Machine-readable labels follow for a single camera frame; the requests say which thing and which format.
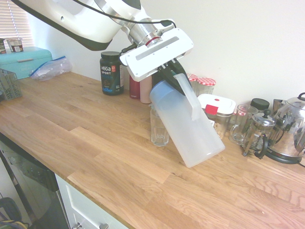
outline plastic bag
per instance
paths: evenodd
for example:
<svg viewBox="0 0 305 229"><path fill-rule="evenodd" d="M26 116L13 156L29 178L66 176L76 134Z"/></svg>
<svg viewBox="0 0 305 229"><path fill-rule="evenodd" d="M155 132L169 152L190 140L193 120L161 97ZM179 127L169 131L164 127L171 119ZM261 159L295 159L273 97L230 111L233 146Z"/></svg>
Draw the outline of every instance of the plastic bag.
<svg viewBox="0 0 305 229"><path fill-rule="evenodd" d="M29 76L34 80L45 81L52 79L56 75L68 73L72 68L72 64L66 56L62 56L52 61L48 61L40 65Z"/></svg>

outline window blind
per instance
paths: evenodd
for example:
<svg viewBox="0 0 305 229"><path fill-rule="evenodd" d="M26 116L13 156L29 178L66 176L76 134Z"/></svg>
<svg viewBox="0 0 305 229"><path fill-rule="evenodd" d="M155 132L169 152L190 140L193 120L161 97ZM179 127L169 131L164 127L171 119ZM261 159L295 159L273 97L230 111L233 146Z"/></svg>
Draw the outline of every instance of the window blind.
<svg viewBox="0 0 305 229"><path fill-rule="evenodd" d="M0 38L22 38L24 47L34 46L26 11L10 0L0 0Z"/></svg>

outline jug handle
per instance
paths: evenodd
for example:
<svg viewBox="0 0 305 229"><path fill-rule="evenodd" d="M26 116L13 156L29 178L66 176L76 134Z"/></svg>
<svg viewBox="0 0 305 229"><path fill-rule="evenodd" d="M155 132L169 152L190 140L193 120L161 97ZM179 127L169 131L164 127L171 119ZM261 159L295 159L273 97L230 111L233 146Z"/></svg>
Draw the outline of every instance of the jug handle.
<svg viewBox="0 0 305 229"><path fill-rule="evenodd" d="M174 75L174 78L178 81L181 86L187 100L192 106L192 121L200 117L200 112L202 112L201 104L195 95L190 83L188 82L186 76L183 73Z"/></svg>
<svg viewBox="0 0 305 229"><path fill-rule="evenodd" d="M259 159L262 159L263 156L265 156L265 154L267 153L267 148L268 148L268 138L265 134L263 134L263 148L260 153L258 151L255 151L254 155Z"/></svg>

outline white plastic jug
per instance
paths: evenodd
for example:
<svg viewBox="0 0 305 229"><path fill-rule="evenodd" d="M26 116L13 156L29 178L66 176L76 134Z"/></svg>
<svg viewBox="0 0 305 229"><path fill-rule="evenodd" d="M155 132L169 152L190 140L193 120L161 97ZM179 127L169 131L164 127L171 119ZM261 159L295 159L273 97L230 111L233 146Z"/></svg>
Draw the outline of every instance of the white plastic jug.
<svg viewBox="0 0 305 229"><path fill-rule="evenodd" d="M151 91L150 99L188 168L224 150L224 144L201 108L186 76L175 75L184 94L166 81Z"/></svg>

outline electric kettle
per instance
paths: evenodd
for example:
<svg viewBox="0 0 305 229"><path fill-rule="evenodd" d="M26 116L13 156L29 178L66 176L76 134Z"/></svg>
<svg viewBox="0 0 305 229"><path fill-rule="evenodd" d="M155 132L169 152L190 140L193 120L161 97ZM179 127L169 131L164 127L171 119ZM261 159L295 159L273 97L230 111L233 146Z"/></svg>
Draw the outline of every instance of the electric kettle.
<svg viewBox="0 0 305 229"><path fill-rule="evenodd" d="M286 164L297 164L305 154L305 93L288 99L273 115L267 157Z"/></svg>

